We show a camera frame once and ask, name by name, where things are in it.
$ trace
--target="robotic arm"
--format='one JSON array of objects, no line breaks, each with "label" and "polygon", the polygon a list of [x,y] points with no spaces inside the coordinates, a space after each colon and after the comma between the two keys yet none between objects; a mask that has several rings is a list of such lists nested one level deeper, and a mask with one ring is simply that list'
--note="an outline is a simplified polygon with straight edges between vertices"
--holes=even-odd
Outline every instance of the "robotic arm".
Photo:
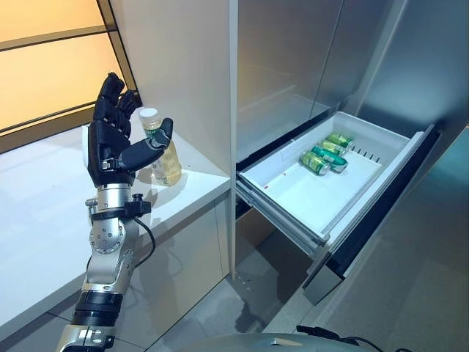
[{"label": "robotic arm", "polygon": [[97,196],[86,201],[92,230],[92,256],[75,313],[65,326],[56,352],[101,352],[114,344],[114,325],[136,263],[137,217],[151,211],[142,194],[131,194],[135,172],[160,158],[169,146],[172,120],[157,133],[130,144],[133,93],[120,99],[124,83],[109,73],[97,97],[88,127],[87,169]]}]

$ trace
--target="plastic bottle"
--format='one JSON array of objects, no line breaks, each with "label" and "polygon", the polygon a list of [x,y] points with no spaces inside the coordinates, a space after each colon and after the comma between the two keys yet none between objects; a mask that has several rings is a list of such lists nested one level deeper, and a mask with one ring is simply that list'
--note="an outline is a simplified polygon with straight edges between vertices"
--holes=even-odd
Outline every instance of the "plastic bottle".
[{"label": "plastic bottle", "polygon": [[[158,110],[145,108],[139,111],[139,119],[147,137],[160,127],[163,119],[158,116]],[[173,186],[181,178],[181,164],[177,158],[176,147],[173,141],[169,144],[164,154],[152,164],[153,175],[156,182],[163,186]]]}]

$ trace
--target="window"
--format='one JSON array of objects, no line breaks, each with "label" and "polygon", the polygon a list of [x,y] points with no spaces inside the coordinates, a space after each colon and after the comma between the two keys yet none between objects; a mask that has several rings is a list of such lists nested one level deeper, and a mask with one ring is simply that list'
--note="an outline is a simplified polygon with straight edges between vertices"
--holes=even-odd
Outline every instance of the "window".
[{"label": "window", "polygon": [[111,71],[136,93],[109,0],[2,4],[0,153],[90,122]]}]

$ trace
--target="gray floor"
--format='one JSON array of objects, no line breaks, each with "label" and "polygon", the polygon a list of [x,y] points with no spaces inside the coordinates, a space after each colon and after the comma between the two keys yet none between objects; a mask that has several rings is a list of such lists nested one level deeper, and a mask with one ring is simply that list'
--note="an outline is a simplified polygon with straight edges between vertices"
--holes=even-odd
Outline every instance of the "gray floor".
[{"label": "gray floor", "polygon": [[238,264],[236,280],[222,280],[148,351],[177,351],[209,337],[261,332],[304,281],[310,265],[301,250],[273,232]]},{"label": "gray floor", "polygon": [[385,351],[469,351],[469,130],[399,203],[355,270],[317,307],[296,292],[265,331],[296,324]]}]

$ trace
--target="refrigerator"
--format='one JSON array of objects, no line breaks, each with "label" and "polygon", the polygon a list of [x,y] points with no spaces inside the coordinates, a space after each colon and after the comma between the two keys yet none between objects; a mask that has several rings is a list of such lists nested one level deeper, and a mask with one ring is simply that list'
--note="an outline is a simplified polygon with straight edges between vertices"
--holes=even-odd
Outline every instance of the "refrigerator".
[{"label": "refrigerator", "polygon": [[[467,125],[468,2],[233,9],[236,195],[314,260],[303,289],[316,304]],[[331,133],[353,139],[348,166],[317,176],[300,156]]]}]

